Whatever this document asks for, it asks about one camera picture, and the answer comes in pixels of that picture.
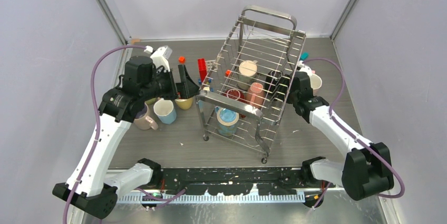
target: metal wire rack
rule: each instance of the metal wire rack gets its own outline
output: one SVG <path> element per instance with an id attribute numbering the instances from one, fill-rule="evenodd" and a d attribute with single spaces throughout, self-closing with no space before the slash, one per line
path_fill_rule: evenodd
<path id="1" fill-rule="evenodd" d="M 293 28 L 286 29 L 248 19 L 247 11 L 272 16 L 272 20 L 281 18 L 290 21 Z M 263 153 L 261 161 L 267 162 L 306 38 L 304 32 L 295 30 L 296 24 L 296 19 L 289 14 L 253 5 L 244 8 L 196 96 L 205 141 L 208 141 L 211 135 L 239 143 Z M 238 85 L 244 84 L 239 80 L 238 68 L 245 60 L 257 60 L 257 73 L 250 77 L 250 83 L 258 82 L 266 86 L 263 88 L 265 97 L 258 96 L 263 101 L 259 108 L 223 95 L 230 89 L 247 94 L 247 91 Z M 271 80 L 267 81 L 269 72 L 280 72 L 281 77 L 271 77 Z M 217 130 L 219 122 L 215 112 L 216 106 L 240 114 L 237 131 L 230 137 L 220 135 Z"/>

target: white mug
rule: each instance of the white mug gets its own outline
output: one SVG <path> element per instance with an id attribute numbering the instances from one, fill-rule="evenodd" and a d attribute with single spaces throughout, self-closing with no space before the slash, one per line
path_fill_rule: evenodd
<path id="1" fill-rule="evenodd" d="M 318 90 L 323 85 L 323 81 L 322 81 L 321 77 L 319 77 L 317 74 L 312 74 L 309 78 L 310 78 L 310 87 L 313 90 L 314 96 L 316 96 L 318 93 Z"/>
<path id="2" fill-rule="evenodd" d="M 254 77 L 258 72 L 258 66 L 256 65 L 258 61 L 246 60 L 240 63 L 238 69 L 238 87 L 246 91 L 250 88 L 251 82 L 254 81 Z"/>

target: light blue mug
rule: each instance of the light blue mug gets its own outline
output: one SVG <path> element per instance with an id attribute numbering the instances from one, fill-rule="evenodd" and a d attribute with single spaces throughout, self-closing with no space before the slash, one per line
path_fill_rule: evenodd
<path id="1" fill-rule="evenodd" d="M 171 124 L 177 118 L 174 103 L 170 100 L 160 99 L 154 104 L 154 113 L 164 124 Z"/>

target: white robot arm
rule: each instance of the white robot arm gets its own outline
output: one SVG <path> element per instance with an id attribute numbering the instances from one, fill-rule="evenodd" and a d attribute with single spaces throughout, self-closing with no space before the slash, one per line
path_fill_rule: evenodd
<path id="1" fill-rule="evenodd" d="M 295 73 L 287 102 L 293 104 L 295 112 L 307 123 L 322 131 L 345 157 L 345 163 L 331 162 L 323 157 L 304 161 L 304 180 L 324 180 L 342 186 L 354 200 L 361 200 L 394 187 L 392 172 L 358 141 L 365 143 L 391 164 L 388 147 L 383 143 L 373 143 L 356 133 L 335 112 L 330 115 L 329 103 L 322 97 L 313 95 L 306 72 Z"/>
<path id="2" fill-rule="evenodd" d="M 120 84 L 104 94 L 99 106 L 99 138 L 95 138 L 95 129 L 73 174 L 66 183 L 58 183 L 53 188 L 53 195 L 65 201 L 72 195 L 72 205 L 99 219 L 109 215 L 120 197 L 144 184 L 157 185 L 162 178 L 161 166 L 148 159 L 141 159 L 125 172 L 105 178 L 116 148 L 136 114 L 143 110 L 144 102 L 152 98 L 188 99 L 199 90 L 184 65 L 178 66 L 181 82 L 174 82 L 167 61 L 172 52 L 169 47 L 160 47 L 156 51 L 147 47 L 145 51 L 152 55 L 132 57 L 125 64 Z M 89 159 L 94 144 L 96 147 Z M 87 161 L 88 165 L 78 181 Z"/>

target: red mug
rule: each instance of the red mug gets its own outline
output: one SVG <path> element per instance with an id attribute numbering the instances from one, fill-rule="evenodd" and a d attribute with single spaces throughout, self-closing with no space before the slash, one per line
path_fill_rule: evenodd
<path id="1" fill-rule="evenodd" d="M 244 94 L 240 90 L 237 90 L 237 89 L 230 89 L 230 90 L 226 91 L 224 96 L 226 96 L 227 98 L 237 100 L 242 103 L 246 103 Z"/>

